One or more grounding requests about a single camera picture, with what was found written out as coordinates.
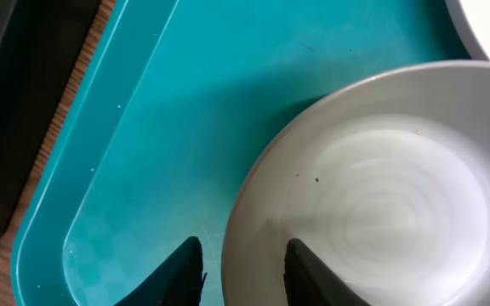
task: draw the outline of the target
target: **dark speck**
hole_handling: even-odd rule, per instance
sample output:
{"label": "dark speck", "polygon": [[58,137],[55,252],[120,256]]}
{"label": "dark speck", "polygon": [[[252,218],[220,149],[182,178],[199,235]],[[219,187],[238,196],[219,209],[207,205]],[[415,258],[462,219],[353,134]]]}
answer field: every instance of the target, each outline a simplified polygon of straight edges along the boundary
{"label": "dark speck", "polygon": [[308,45],[307,43],[305,43],[305,42],[299,42],[299,43],[300,43],[302,46],[304,46],[304,47],[308,48],[308,49],[309,49],[311,52],[315,51],[315,49],[314,49],[312,46]]}

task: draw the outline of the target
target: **white plate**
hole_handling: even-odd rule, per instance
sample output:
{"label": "white plate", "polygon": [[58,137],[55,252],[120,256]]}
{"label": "white plate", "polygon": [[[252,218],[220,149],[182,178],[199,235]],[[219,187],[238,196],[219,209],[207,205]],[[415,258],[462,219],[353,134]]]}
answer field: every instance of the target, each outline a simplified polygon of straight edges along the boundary
{"label": "white plate", "polygon": [[490,305],[490,63],[374,76],[314,104],[248,175],[227,305],[286,305],[300,238],[372,305]]}
{"label": "white plate", "polygon": [[490,60],[490,0],[446,0],[446,3],[472,58]]}

